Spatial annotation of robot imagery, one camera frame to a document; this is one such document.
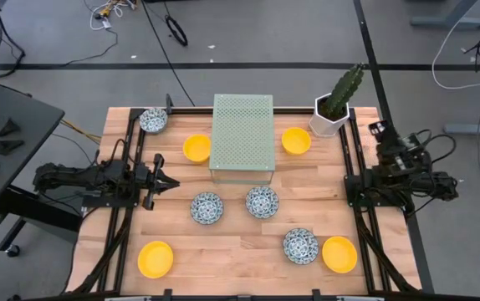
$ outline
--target patterned ceramic bowl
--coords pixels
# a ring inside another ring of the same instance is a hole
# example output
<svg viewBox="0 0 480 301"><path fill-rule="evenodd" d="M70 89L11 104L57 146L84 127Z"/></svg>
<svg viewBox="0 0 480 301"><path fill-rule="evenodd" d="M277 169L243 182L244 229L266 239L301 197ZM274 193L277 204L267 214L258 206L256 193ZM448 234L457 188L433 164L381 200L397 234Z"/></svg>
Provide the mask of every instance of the patterned ceramic bowl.
<svg viewBox="0 0 480 301"><path fill-rule="evenodd" d="M318 241L314 234L303 228L290 230L283 240L284 254L296 264L308 264L318 256Z"/></svg>
<svg viewBox="0 0 480 301"><path fill-rule="evenodd" d="M191 217L202 225L210 225L222 217L223 202L212 192L203 192L194 197L190 206Z"/></svg>
<svg viewBox="0 0 480 301"><path fill-rule="evenodd" d="M140 115L140 127L147 133L158 134L166 128L167 113L159 108L150 108Z"/></svg>
<svg viewBox="0 0 480 301"><path fill-rule="evenodd" d="M279 209L279 198L270 187L254 187L246 195L246 207L256 218L269 218Z"/></svg>

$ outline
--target perforated lid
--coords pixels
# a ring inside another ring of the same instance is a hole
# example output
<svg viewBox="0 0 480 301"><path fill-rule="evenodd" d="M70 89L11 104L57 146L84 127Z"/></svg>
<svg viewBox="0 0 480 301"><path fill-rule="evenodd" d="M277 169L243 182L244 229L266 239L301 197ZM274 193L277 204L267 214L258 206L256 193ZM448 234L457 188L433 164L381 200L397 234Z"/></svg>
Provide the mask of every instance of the perforated lid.
<svg viewBox="0 0 480 301"><path fill-rule="evenodd" d="M215 94L211 170L275 171L273 96Z"/></svg>

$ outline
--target black desk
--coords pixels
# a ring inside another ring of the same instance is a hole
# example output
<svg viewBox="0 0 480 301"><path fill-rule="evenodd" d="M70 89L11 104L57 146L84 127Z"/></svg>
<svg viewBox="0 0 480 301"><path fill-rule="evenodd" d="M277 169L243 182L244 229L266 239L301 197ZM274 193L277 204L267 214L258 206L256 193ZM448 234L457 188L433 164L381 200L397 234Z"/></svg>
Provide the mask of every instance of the black desk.
<svg viewBox="0 0 480 301"><path fill-rule="evenodd" d="M9 155L0 155L0 222L8 213L21 216L12 231L1 242L0 250L5 250L17 236L24 225L23 217L78 231L80 217L46 205L36 194L11 185L18 173L52 134L63 116L64 112L60 109L0 87L0 117L11 117L20 127L20 131L0 137L0 140L24 141L24 145Z"/></svg>

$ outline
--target white geometric planter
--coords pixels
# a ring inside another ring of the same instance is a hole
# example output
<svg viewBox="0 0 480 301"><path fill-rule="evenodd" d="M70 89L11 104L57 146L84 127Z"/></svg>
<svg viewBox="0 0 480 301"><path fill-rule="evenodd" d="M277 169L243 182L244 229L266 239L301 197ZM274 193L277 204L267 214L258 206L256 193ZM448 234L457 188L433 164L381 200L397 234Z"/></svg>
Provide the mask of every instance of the white geometric planter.
<svg viewBox="0 0 480 301"><path fill-rule="evenodd" d="M350 117L350 107L346 104L346 116L337 121L328 120L322 115L318 114L318 103L330 96L331 93L322 95L314 100L314 115L309 121L309 127L313 131L314 135L320 138L333 137L339 128L346 123Z"/></svg>

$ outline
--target green perforated box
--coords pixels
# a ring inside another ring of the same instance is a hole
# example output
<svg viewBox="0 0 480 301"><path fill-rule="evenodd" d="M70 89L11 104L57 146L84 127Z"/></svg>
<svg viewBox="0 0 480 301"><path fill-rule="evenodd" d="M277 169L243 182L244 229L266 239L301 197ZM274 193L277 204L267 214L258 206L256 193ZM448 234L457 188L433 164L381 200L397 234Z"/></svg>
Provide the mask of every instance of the green perforated box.
<svg viewBox="0 0 480 301"><path fill-rule="evenodd" d="M273 140L272 95L214 95L213 181L269 184L275 171Z"/></svg>

